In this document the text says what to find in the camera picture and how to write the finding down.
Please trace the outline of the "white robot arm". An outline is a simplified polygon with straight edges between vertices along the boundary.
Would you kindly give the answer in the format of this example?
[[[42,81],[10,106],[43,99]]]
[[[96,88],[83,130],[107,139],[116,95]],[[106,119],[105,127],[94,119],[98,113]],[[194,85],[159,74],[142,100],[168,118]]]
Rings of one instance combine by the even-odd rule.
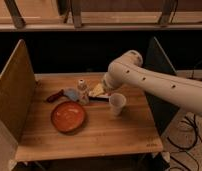
[[[142,64],[143,59],[138,51],[125,52],[109,64],[91,95],[96,97],[128,84],[202,117],[201,81],[150,71],[144,69]]]

